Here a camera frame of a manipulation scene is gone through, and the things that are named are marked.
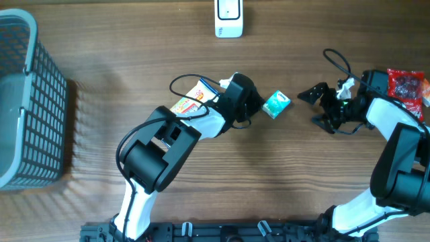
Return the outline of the grey plastic shopping basket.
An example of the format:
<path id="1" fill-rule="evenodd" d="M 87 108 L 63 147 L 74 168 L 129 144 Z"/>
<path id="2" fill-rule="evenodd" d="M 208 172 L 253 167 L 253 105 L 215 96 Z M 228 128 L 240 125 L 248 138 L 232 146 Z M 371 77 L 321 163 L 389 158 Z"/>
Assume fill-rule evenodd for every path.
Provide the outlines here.
<path id="1" fill-rule="evenodd" d="M 63 173 L 69 87 L 34 17 L 1 11 L 1 190 L 43 188 Z"/>

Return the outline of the teal tissue pack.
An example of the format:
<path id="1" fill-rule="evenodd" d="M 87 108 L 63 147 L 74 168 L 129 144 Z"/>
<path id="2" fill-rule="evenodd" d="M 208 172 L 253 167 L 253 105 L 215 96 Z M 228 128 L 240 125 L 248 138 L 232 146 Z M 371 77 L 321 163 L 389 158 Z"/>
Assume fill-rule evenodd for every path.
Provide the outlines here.
<path id="1" fill-rule="evenodd" d="M 291 103 L 291 99 L 277 90 L 273 95 L 263 104 L 262 110 L 268 114 L 272 119 L 275 119 L 283 110 L 285 110 Z"/>

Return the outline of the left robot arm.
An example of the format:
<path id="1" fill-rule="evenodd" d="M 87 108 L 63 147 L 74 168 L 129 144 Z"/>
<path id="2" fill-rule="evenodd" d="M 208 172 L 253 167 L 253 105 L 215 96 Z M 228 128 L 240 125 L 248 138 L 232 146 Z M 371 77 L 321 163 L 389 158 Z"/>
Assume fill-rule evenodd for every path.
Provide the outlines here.
<path id="1" fill-rule="evenodd" d="M 136 241 L 149 228 L 156 197 L 176 177 L 199 140 L 241 129 L 264 103 L 254 82 L 241 73 L 197 110 L 180 114 L 157 107 L 120 141 L 116 165 L 126 182 L 120 212 L 110 222 L 116 241 Z"/>

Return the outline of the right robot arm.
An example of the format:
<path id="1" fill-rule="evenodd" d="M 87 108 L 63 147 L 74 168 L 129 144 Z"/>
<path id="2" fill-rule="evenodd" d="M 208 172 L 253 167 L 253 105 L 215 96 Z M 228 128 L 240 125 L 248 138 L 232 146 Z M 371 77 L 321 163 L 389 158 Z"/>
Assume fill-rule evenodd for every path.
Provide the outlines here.
<path id="1" fill-rule="evenodd" d="M 369 241 L 386 221 L 429 212 L 429 127 L 405 108 L 405 99 L 391 96 L 404 87 L 418 102 L 422 78 L 420 72 L 369 70 L 363 72 L 354 98 L 343 97 L 353 76 L 340 80 L 336 89 L 322 82 L 298 94 L 307 103 L 319 102 L 325 112 L 312 121 L 328 133 L 357 122 L 378 129 L 387 143 L 367 190 L 296 229 L 313 241 Z"/>

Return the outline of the white barcode scanner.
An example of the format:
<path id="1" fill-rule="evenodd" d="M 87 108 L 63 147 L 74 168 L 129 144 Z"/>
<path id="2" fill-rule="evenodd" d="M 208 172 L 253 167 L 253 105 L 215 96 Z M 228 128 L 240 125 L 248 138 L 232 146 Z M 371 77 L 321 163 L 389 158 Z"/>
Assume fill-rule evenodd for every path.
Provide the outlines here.
<path id="1" fill-rule="evenodd" d="M 240 38 L 243 34 L 243 0 L 214 0 L 217 38 Z"/>

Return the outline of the red snack packet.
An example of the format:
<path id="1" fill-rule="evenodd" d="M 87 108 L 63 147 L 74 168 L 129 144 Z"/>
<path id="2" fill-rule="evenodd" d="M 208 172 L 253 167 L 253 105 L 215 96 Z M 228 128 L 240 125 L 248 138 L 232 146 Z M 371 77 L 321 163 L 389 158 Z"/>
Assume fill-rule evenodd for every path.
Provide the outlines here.
<path id="1" fill-rule="evenodd" d="M 424 72 L 387 69 L 387 73 L 388 95 L 399 99 L 408 111 L 420 121 L 424 121 L 422 109 Z"/>

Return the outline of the orange small box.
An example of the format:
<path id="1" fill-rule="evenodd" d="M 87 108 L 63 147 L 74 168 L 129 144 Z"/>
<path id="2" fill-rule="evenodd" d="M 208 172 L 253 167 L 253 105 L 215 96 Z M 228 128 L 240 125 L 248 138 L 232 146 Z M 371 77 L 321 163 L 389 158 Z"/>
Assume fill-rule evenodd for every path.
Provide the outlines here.
<path id="1" fill-rule="evenodd" d="M 427 79 L 423 80 L 422 99 L 426 107 L 430 106 L 430 83 Z"/>

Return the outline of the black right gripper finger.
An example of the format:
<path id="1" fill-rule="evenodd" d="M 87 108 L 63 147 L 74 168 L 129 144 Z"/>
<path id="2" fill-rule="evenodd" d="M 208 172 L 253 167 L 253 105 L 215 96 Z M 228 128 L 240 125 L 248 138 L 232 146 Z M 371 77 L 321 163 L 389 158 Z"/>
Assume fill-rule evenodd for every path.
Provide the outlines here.
<path id="1" fill-rule="evenodd" d="M 329 134 L 336 133 L 335 122 L 330 119 L 327 114 L 315 115 L 311 118 L 311 121 L 313 124 L 317 125 L 319 128 L 322 128 Z"/>
<path id="2" fill-rule="evenodd" d="M 325 82 L 321 82 L 316 84 L 314 87 L 303 91 L 297 95 L 297 98 L 308 103 L 314 105 L 315 102 L 321 98 L 327 91 L 329 90 L 329 86 Z"/>

